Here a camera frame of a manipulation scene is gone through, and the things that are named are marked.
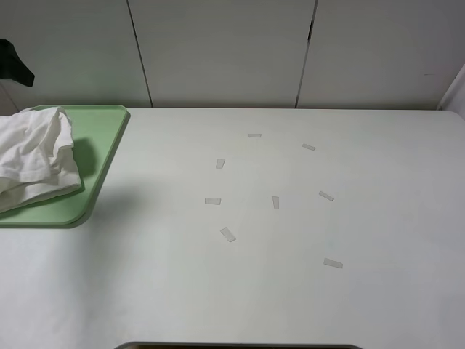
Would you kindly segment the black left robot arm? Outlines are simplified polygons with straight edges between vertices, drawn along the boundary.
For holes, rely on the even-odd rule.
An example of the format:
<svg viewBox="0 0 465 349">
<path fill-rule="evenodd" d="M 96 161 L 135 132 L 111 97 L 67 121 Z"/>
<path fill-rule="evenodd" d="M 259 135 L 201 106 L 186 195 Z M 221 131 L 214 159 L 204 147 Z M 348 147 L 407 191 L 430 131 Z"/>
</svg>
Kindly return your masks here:
<svg viewBox="0 0 465 349">
<path fill-rule="evenodd" d="M 35 79 L 33 72 L 17 55 L 14 45 L 6 39 L 0 39 L 0 78 L 26 87 L 32 87 Z"/>
</svg>

